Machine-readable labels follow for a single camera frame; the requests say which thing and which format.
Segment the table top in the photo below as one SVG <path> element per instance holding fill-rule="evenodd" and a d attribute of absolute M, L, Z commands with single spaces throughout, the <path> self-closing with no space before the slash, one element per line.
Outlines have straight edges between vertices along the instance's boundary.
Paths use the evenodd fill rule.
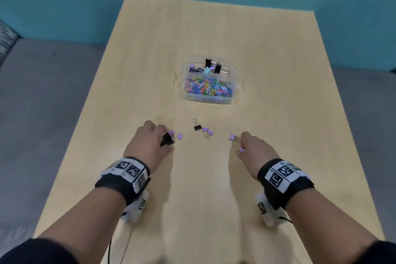
<path fill-rule="evenodd" d="M 235 61 L 232 105 L 179 98 L 192 54 Z M 214 131 L 210 140 L 192 119 Z M 121 157 L 145 120 L 177 133 L 134 227 L 120 222 L 111 262 L 310 263 L 291 224 L 268 229 L 262 190 L 230 133 L 250 131 L 384 238 L 313 12 L 186 0 L 125 0 L 36 228 L 37 236 Z"/>

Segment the wristband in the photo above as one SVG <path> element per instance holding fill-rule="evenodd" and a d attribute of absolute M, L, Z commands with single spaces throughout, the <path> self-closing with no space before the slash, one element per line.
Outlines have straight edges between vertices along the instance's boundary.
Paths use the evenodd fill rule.
<path fill-rule="evenodd" d="M 134 157 L 125 157 L 116 161 L 100 174 L 95 188 L 107 187 L 119 192 L 129 206 L 138 200 L 151 181 L 150 169 Z"/>
<path fill-rule="evenodd" d="M 274 210 L 284 210 L 289 200 L 299 191 L 314 188 L 310 176 L 282 159 L 273 159 L 261 167 L 257 178 L 264 187 L 265 196 Z"/>

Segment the person's left hand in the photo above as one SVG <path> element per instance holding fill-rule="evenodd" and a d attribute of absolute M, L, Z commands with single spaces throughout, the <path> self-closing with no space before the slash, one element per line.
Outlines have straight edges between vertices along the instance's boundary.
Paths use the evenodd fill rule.
<path fill-rule="evenodd" d="M 126 146 L 124 157 L 135 157 L 144 162 L 153 173 L 160 166 L 162 160 L 172 151 L 174 147 L 164 145 L 160 147 L 162 136 L 166 133 L 165 125 L 157 126 L 150 120 L 147 120 L 143 126 L 140 126 Z"/>

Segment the plastic container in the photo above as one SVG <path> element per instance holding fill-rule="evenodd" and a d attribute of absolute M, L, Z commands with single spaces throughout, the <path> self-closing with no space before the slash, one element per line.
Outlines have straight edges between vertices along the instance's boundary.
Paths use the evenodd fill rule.
<path fill-rule="evenodd" d="M 212 59 L 212 62 L 220 63 L 222 72 L 205 74 L 202 72 L 190 72 L 190 67 L 193 65 L 196 69 L 205 69 L 205 59 Z M 235 101 L 236 96 L 236 68 L 232 62 L 218 56 L 191 56 L 182 65 L 181 71 L 181 88 L 180 98 L 190 101 L 206 102 L 210 104 L 231 104 Z M 203 92 L 197 93 L 196 87 L 200 86 Z M 191 87 L 194 87 L 195 92 L 191 92 Z"/>

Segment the sleeve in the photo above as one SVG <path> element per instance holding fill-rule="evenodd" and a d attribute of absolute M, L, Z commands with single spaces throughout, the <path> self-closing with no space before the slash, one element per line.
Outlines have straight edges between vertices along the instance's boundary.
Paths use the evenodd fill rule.
<path fill-rule="evenodd" d="M 0 264 L 79 264 L 71 252 L 47 239 L 29 239 L 0 258 Z"/>
<path fill-rule="evenodd" d="M 374 242 L 354 264 L 396 264 L 396 244 Z"/>

